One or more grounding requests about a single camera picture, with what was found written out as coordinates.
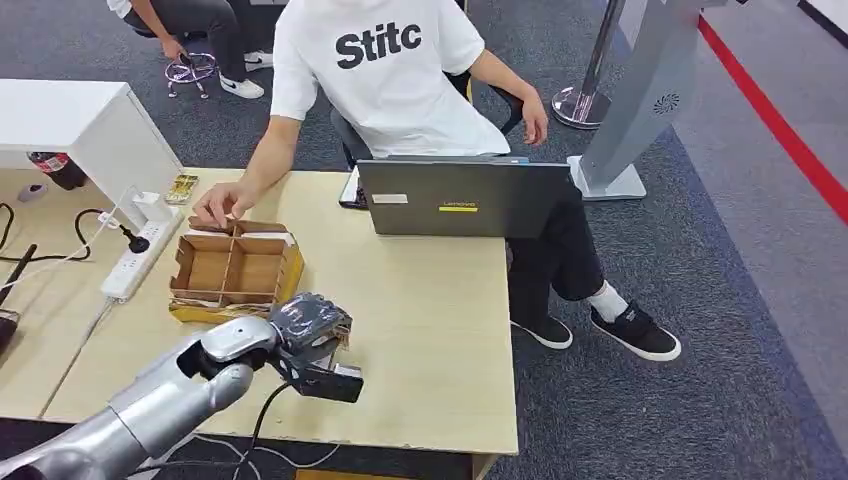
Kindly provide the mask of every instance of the laptop lid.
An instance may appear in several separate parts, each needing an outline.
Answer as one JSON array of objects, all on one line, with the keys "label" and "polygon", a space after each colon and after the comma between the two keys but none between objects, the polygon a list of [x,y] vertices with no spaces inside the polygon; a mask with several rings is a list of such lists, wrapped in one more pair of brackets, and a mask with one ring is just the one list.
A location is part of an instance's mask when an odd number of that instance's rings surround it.
[{"label": "laptop lid", "polygon": [[571,181],[568,165],[481,158],[359,161],[375,231],[537,238]]}]

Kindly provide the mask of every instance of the black cable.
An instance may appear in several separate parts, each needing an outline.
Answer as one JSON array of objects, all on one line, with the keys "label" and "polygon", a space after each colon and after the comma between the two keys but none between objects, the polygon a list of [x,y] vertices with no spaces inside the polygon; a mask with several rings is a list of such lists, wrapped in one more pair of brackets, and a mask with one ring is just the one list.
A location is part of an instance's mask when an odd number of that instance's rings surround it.
[{"label": "black cable", "polygon": [[277,398],[277,395],[283,393],[283,390],[289,387],[288,383],[284,383],[276,388],[271,395],[268,395],[268,398],[265,399],[265,404],[262,405],[262,410],[259,411],[259,416],[256,417],[256,425],[253,427],[253,435],[250,437],[250,446],[247,447],[247,450],[244,451],[244,458],[239,462],[238,467],[236,467],[236,480],[238,480],[239,472],[241,471],[241,467],[246,465],[250,460],[250,455],[253,454],[256,448],[256,439],[259,438],[259,430],[262,429],[262,422],[265,420],[265,414],[268,413],[268,409],[271,407],[271,402]]},{"label": "black cable", "polygon": [[283,392],[286,388],[289,387],[288,383],[284,383],[277,387],[276,390],[271,392],[271,395],[268,395],[268,398],[265,399],[265,404],[262,405],[262,409],[259,411],[259,416],[256,417],[256,424],[253,427],[253,435],[250,437],[250,446],[247,450],[242,454],[243,457],[238,462],[210,462],[206,460],[183,460],[183,461],[174,461],[174,462],[165,462],[159,463],[157,465],[150,465],[147,467],[138,468],[133,471],[130,476],[135,475],[137,473],[150,472],[153,470],[160,470],[164,468],[179,468],[179,467],[215,467],[215,468],[235,468],[236,469],[236,478],[238,478],[239,471],[241,467],[246,465],[249,461],[250,454],[253,453],[256,448],[256,440],[259,437],[259,430],[262,429],[262,422],[265,420],[265,414],[268,413],[268,409],[271,407],[271,403],[279,394]]},{"label": "black cable", "polygon": [[[3,229],[3,237],[0,238],[0,251],[2,251],[3,247],[6,246],[6,241],[9,238],[9,230],[12,228],[12,223],[15,221],[15,211],[12,210],[12,207],[10,207],[9,205],[7,205],[5,203],[0,203],[0,207],[6,207],[6,210],[9,211],[9,221],[6,223],[6,227]],[[85,209],[85,210],[79,212],[77,214],[76,218],[74,219],[74,230],[76,231],[77,238],[79,239],[79,241],[83,245],[88,243],[88,241],[85,239],[85,236],[83,236],[82,230],[80,229],[80,220],[82,220],[82,217],[84,217],[85,215],[88,215],[90,213],[96,213],[96,214],[100,215],[101,213],[103,213],[103,210],[98,210],[96,208],[88,208],[88,209]],[[72,261],[72,262],[81,262],[83,260],[88,260],[88,258],[90,256],[91,256],[91,248],[86,246],[85,247],[85,253],[82,256],[71,257],[68,260]],[[30,260],[30,262],[43,262],[45,260],[62,260],[64,258],[65,258],[65,255],[44,255],[44,256],[41,256],[41,257],[34,257],[32,260]],[[0,261],[20,262],[21,259],[16,258],[16,257],[2,257],[2,256],[0,256]]]}]

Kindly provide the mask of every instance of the black sneaker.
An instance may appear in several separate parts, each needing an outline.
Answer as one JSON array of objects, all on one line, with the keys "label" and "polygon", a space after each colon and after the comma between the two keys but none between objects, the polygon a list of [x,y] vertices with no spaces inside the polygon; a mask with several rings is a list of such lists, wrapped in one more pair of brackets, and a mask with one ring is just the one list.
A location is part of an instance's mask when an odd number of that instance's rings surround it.
[{"label": "black sneaker", "polygon": [[627,310],[613,323],[605,322],[598,311],[592,308],[592,323],[645,360],[668,362],[680,355],[680,340],[654,323],[654,319],[643,312],[636,302],[630,302]]},{"label": "black sneaker", "polygon": [[525,322],[524,325],[512,321],[510,323],[533,335],[533,338],[542,345],[554,350],[565,350],[571,346],[571,341],[574,340],[571,330],[555,318],[547,317],[545,320],[532,324]]}]

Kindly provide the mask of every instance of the stanchion base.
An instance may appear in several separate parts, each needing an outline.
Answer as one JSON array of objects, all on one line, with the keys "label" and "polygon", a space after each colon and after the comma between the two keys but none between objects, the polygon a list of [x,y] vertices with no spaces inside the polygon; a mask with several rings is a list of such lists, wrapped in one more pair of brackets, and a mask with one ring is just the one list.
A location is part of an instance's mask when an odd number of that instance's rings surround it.
[{"label": "stanchion base", "polygon": [[596,92],[592,98],[592,105],[589,107],[589,116],[586,117],[585,121],[580,121],[575,118],[576,115],[574,113],[579,97],[580,90],[574,87],[568,87],[554,95],[554,98],[551,100],[554,117],[569,127],[578,130],[597,130],[607,115],[610,99],[604,94]]},{"label": "stanchion base", "polygon": [[615,180],[612,181],[606,188],[589,188],[586,184],[586,178],[583,176],[583,170],[580,168],[580,160],[582,155],[568,157],[568,166],[571,167],[571,178],[574,180],[574,185],[583,192],[583,200],[587,202],[595,202],[600,200],[632,200],[645,198],[647,191],[645,185],[642,184],[642,179],[636,173],[636,167],[632,164],[621,172]]}]

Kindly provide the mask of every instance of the metal pole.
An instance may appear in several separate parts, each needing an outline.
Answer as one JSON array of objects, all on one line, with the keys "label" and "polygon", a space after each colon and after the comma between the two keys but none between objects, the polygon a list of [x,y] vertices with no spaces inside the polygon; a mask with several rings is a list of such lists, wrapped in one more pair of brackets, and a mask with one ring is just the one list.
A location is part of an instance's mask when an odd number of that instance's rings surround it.
[{"label": "metal pole", "polygon": [[554,114],[560,122],[580,130],[595,130],[601,126],[604,116],[610,106],[610,100],[604,94],[598,93],[598,83],[601,79],[601,67],[604,57],[609,51],[612,43],[612,34],[621,11],[624,9],[625,0],[609,0],[592,57],[589,59],[589,67],[586,69],[586,77],[583,85],[578,91],[575,87],[568,87],[551,100]]}]

